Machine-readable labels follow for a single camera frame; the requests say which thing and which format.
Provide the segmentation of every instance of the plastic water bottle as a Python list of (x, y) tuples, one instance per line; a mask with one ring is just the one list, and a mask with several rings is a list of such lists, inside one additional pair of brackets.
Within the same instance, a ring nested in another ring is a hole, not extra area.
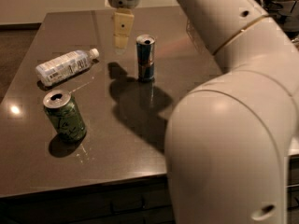
[(97, 49), (76, 50), (57, 57), (36, 67), (36, 73), (45, 86), (52, 86), (73, 75), (89, 69), (93, 59), (99, 57)]

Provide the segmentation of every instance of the dark blue can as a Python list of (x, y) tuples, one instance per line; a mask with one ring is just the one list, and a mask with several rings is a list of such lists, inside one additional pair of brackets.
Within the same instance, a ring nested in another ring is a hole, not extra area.
[(136, 39), (138, 59), (138, 80), (149, 82), (154, 79), (155, 39), (150, 35), (140, 35)]

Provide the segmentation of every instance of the can lid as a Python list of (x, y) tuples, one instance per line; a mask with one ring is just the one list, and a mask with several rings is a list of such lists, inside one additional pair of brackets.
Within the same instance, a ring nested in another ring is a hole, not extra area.
[(54, 90), (49, 92), (44, 98), (46, 108), (60, 108), (65, 106), (71, 99), (71, 93), (64, 90)]
[(151, 35), (140, 35), (136, 42), (141, 45), (151, 45), (155, 43), (155, 38), (153, 38)]
[(90, 54), (92, 59), (98, 58), (100, 56), (100, 52), (97, 49), (91, 49)]

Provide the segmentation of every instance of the green can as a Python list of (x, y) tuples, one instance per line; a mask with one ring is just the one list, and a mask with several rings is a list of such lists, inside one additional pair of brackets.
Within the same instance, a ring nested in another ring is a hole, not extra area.
[(43, 103), (45, 113), (62, 141), (75, 143), (85, 136), (86, 126), (69, 91), (51, 91)]

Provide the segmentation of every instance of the small object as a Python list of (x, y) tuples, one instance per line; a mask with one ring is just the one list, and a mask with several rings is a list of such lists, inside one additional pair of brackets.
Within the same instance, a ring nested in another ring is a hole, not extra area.
[(45, 113), (62, 141), (75, 143), (85, 136), (84, 121), (70, 92), (51, 91), (45, 96), (43, 103)]
[(36, 73), (46, 87), (52, 86), (90, 68), (93, 64), (93, 59), (97, 57), (99, 57), (97, 49), (72, 51), (38, 65)]
[(140, 35), (136, 40), (138, 78), (141, 82), (154, 79), (155, 39), (150, 35)]

